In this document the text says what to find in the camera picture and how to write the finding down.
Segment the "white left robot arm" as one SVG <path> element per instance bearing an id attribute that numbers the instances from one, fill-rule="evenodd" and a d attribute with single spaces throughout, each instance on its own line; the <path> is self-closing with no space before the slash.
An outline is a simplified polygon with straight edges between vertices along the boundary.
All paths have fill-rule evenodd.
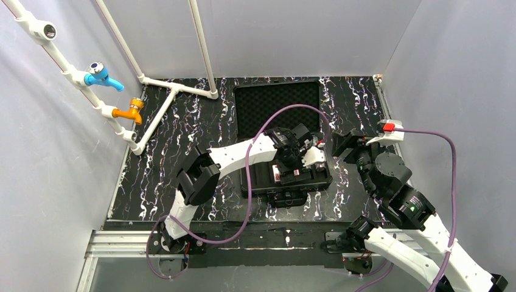
<path id="1" fill-rule="evenodd" d="M 292 130 L 275 127 L 261 131 L 252 139 L 222 148 L 196 148 L 177 172 L 174 202 L 160 222 L 160 232 L 172 240 L 187 235 L 198 206 L 213 196 L 220 179 L 234 171 L 272 162 L 274 180 L 288 184 L 305 179 L 313 165 L 325 161 L 326 154 L 303 124 Z"/>

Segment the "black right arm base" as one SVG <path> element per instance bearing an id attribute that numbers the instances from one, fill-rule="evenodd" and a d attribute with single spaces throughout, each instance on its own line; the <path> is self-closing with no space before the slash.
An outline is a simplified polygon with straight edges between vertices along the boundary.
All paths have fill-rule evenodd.
<path id="1" fill-rule="evenodd" d="M 365 240 L 378 224 L 366 218 L 358 217 L 343 232 L 327 232 L 320 248 L 328 254 L 353 254 L 343 256 L 344 267 L 351 275 L 365 276 L 372 273 L 372 251 L 365 247 Z"/>

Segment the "black foam-lined poker case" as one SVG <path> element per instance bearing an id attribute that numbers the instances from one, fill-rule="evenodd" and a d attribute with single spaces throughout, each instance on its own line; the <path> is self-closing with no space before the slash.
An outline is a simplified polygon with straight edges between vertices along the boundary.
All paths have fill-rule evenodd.
<path id="1" fill-rule="evenodd" d="M 237 138 L 251 139 L 261 126 L 280 109 L 297 104 L 275 117 L 267 126 L 293 129 L 303 123 L 312 133 L 315 144 L 323 139 L 320 109 L 321 85 L 316 80 L 299 82 L 276 82 L 262 85 L 238 85 L 234 88 Z M 240 171 L 242 196 L 251 191 L 253 196 L 266 199 L 272 207 L 289 208 L 306 203 L 308 193 L 326 189 L 332 182 L 328 169 L 317 172 L 313 165 L 304 175 L 305 179 L 289 184 L 274 182 L 272 162 L 251 165 L 250 173 Z"/>

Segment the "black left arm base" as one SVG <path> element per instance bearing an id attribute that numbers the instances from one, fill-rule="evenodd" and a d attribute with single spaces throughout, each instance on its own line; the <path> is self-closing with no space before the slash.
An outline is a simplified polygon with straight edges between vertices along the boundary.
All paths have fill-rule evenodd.
<path id="1" fill-rule="evenodd" d="M 189 257 L 205 254 L 207 243 L 186 235 L 179 239 L 173 239 L 166 230 L 164 222 L 156 222 L 151 229 L 145 244 L 145 258 L 152 273 L 161 279 L 173 280 L 189 266 Z M 165 275 L 158 271 L 151 262 L 151 256 L 179 255 L 181 268 L 177 274 Z"/>

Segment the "red playing card deck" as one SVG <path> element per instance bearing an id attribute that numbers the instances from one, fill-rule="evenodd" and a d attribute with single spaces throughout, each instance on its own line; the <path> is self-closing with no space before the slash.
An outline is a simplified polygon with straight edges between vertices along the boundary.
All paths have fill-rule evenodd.
<path id="1" fill-rule="evenodd" d="M 276 165 L 276 164 L 272 165 L 272 170 L 273 170 L 274 182 L 281 183 L 281 184 L 289 184 L 289 183 L 295 182 L 296 177 L 299 176 L 299 174 L 300 174 L 298 169 L 281 172 L 279 170 L 278 165 Z"/>

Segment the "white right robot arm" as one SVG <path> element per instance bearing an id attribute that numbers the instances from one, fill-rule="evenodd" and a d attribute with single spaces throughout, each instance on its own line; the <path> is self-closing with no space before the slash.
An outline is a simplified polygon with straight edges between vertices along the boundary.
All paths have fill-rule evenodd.
<path id="1" fill-rule="evenodd" d="M 367 137 L 355 130 L 332 134 L 332 156 L 354 164 L 366 193 L 379 200 L 379 211 L 424 251 L 413 250 L 365 216 L 358 217 L 338 239 L 337 246 L 381 255 L 413 276 L 428 291 L 505 291 L 502 275 L 480 267 L 448 231 L 435 207 L 408 184 L 412 171 L 386 148 L 403 140 L 403 130 Z"/>

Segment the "blue orange poker chip stack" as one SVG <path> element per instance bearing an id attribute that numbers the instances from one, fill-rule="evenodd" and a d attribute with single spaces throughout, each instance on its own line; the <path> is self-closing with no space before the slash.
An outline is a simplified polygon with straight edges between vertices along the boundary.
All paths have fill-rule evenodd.
<path id="1" fill-rule="evenodd" d="M 315 164 L 315 170 L 317 172 L 325 172 L 326 171 L 326 168 L 327 168 L 327 164 L 326 162 L 317 162 Z"/>

